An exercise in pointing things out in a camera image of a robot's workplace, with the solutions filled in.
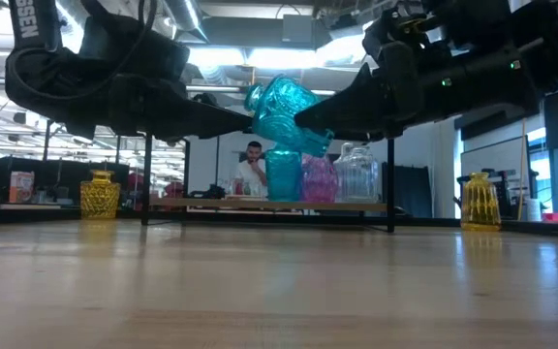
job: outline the wooden surface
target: wooden surface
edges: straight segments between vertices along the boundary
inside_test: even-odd
[[[152,199],[152,206],[204,206],[228,208],[268,208],[268,209],[317,209],[342,211],[376,211],[386,212],[385,204],[336,204],[336,203],[305,203],[305,202],[270,202],[247,200],[216,200],[216,199]]]
[[[0,348],[558,348],[558,239],[0,225]]]

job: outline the yellow glass vase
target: yellow glass vase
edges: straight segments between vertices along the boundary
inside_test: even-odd
[[[471,174],[462,191],[462,229],[468,231],[501,230],[501,213],[494,184],[488,174]]]
[[[92,181],[81,183],[81,217],[115,218],[120,185],[111,183],[112,171],[92,170]]]

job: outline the box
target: box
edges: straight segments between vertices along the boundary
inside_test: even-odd
[[[34,173],[12,172],[10,174],[10,202],[30,203],[34,192]]]

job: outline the ceiling duct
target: ceiling duct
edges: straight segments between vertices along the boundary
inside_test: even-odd
[[[196,0],[164,0],[167,8],[175,19],[179,32],[187,32],[208,43],[202,29],[203,12]]]

